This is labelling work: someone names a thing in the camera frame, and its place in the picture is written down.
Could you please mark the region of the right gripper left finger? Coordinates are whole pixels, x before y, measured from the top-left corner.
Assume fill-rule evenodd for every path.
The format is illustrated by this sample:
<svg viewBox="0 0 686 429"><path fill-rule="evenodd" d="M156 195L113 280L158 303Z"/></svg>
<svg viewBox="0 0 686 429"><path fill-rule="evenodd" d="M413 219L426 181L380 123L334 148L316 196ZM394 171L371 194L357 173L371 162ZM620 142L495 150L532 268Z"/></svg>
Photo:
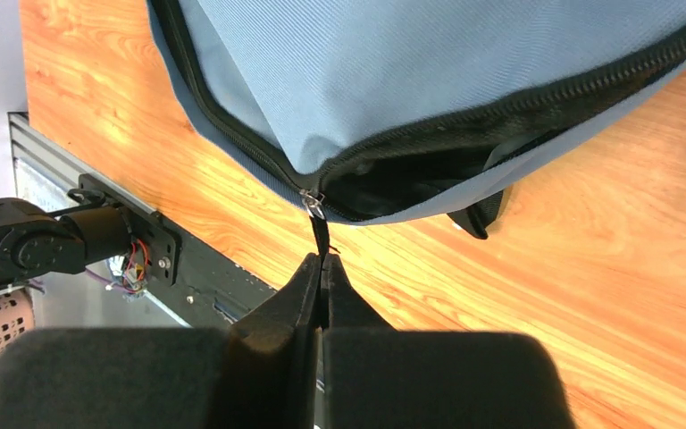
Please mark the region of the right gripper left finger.
<svg viewBox="0 0 686 429"><path fill-rule="evenodd" d="M229 329L33 330L0 357L0 428L310 428L321 261Z"/></svg>

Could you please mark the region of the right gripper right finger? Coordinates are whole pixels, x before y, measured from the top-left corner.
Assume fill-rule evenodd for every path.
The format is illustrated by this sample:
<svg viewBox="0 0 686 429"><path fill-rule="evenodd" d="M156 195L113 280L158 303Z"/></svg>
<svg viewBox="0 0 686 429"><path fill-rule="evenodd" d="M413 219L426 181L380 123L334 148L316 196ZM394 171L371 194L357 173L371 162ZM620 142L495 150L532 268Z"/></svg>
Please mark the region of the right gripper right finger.
<svg viewBox="0 0 686 429"><path fill-rule="evenodd" d="M556 366L515 332L399 331L322 271L325 418L330 428L572 428Z"/></svg>

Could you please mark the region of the blue grey backpack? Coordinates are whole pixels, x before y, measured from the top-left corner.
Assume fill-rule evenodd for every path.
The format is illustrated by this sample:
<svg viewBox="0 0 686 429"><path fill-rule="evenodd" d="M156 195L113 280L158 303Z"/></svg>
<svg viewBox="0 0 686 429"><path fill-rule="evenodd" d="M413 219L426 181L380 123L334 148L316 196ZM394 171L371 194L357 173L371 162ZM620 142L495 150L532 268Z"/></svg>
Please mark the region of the blue grey backpack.
<svg viewBox="0 0 686 429"><path fill-rule="evenodd" d="M195 131L317 226L458 215L686 68L686 1L150 1Z"/></svg>

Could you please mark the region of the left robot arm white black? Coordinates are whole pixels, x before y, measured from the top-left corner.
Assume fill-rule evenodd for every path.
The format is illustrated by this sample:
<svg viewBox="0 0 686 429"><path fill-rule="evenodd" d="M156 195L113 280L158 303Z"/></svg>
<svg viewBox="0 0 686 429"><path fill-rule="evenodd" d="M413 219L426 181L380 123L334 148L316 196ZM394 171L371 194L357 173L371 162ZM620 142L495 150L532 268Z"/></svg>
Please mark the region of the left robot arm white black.
<svg viewBox="0 0 686 429"><path fill-rule="evenodd" d="M20 198L0 198L0 286L45 273L81 273L126 253L128 216L101 198L47 212Z"/></svg>

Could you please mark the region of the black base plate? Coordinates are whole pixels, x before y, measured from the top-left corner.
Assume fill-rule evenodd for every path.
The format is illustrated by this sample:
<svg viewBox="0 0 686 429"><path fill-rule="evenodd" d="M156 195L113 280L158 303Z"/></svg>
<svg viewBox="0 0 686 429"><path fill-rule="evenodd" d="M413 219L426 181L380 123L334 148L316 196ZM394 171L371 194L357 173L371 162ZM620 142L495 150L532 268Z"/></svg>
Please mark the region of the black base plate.
<svg viewBox="0 0 686 429"><path fill-rule="evenodd" d="M191 326L225 327L263 304L276 290L164 214L128 191L84 173L78 187L104 193L106 203L125 208L138 248L138 262L148 254L146 284L140 293Z"/></svg>

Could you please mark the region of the aluminium frame rail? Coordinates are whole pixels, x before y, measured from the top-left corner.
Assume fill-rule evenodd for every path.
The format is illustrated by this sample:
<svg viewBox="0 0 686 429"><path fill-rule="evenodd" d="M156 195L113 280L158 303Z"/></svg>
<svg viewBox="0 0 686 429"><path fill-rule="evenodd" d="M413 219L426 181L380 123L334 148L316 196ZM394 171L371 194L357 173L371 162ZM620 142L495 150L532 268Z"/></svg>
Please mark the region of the aluminium frame rail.
<svg viewBox="0 0 686 429"><path fill-rule="evenodd" d="M46 211L72 206L66 192L91 168L29 125L25 113L9 113L17 196ZM34 314L41 327L187 327L159 299L148 292L125 298L110 283L106 262L82 274L50 273L35 280Z"/></svg>

